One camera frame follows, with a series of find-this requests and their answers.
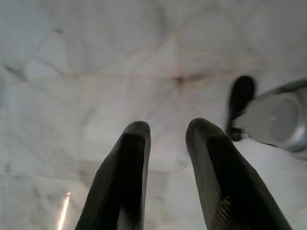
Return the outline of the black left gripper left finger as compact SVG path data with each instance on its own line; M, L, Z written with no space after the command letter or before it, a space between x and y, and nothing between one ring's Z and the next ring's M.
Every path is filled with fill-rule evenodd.
M77 230L142 230L150 127L130 123L97 170L88 192Z

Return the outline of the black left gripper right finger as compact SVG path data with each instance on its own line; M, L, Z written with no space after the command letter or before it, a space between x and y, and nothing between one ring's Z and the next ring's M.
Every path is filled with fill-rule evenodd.
M218 126L193 119L186 145L207 229L291 229L257 171Z

